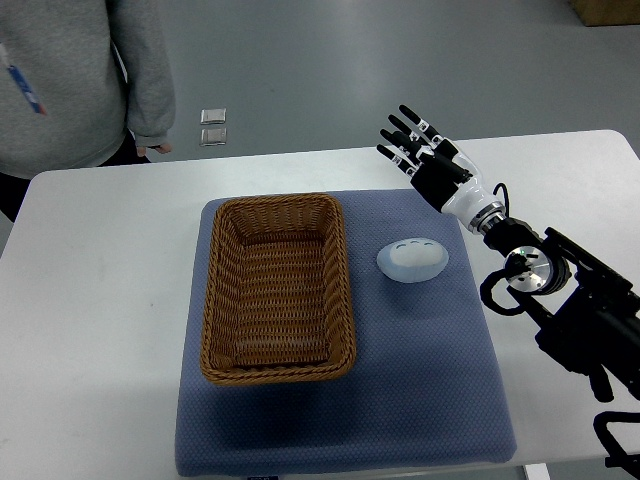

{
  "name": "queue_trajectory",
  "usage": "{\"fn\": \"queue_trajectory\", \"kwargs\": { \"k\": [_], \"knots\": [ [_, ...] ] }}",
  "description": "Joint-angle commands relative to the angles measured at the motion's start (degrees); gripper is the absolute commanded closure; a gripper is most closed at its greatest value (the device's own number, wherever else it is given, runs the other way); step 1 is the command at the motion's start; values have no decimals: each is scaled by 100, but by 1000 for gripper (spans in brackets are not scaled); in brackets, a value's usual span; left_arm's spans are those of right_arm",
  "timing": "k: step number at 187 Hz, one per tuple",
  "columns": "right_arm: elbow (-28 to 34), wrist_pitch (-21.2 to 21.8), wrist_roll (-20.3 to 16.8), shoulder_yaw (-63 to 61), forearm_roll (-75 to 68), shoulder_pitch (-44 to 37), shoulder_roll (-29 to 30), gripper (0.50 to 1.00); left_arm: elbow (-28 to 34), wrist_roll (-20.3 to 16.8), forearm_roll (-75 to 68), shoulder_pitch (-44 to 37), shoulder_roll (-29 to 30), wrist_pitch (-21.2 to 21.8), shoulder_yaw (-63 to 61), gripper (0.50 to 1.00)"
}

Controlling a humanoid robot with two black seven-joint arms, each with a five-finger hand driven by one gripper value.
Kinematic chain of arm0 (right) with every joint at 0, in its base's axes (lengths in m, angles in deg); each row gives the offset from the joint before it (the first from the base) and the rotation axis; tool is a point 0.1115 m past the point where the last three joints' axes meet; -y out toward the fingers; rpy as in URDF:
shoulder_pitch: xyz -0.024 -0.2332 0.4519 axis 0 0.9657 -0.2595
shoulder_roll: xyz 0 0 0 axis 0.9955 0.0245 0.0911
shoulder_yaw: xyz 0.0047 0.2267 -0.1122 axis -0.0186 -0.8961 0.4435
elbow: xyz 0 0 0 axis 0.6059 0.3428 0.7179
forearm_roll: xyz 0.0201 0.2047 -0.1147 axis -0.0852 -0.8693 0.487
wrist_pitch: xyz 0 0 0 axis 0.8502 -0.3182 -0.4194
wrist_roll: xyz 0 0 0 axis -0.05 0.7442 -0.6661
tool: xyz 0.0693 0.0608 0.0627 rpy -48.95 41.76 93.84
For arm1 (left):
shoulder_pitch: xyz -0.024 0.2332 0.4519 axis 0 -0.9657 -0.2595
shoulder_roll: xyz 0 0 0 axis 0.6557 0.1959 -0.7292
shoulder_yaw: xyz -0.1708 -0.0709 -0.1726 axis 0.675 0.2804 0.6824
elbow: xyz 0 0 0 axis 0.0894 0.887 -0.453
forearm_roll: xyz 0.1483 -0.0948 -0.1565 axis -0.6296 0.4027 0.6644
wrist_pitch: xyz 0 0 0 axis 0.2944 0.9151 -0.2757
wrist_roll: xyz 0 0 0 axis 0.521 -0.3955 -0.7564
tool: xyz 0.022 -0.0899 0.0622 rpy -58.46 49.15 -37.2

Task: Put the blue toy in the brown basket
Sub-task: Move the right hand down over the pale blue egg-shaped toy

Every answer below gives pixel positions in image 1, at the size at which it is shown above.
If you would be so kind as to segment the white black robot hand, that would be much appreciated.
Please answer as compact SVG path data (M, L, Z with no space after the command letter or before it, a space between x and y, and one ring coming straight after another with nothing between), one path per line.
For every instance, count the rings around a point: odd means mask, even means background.
M485 189L469 157L408 106L401 104L399 111L414 125L390 115L396 130L380 131L399 154L381 144L376 150L411 177L411 185L432 208L455 216L470 232L488 232L502 221L503 202Z

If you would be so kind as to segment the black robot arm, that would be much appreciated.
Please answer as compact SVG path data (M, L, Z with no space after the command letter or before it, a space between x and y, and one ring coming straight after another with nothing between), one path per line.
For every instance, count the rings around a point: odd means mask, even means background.
M589 379L600 402L614 398L616 377L639 395L639 297L632 284L553 228L539 236L509 213L509 200L483 186L480 171L449 138L406 105L382 130L377 149L410 179L436 211L458 219L504 258L479 292L503 316L528 314L538 347L566 370Z

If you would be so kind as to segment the person's hand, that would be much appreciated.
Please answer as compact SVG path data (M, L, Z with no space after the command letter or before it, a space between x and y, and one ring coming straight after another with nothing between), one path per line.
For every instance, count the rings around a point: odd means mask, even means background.
M137 155L139 157L146 156L147 152L151 150L159 154L167 154L173 150L173 147L169 143L163 143L163 144L153 145L153 146L140 146L140 145L136 146Z

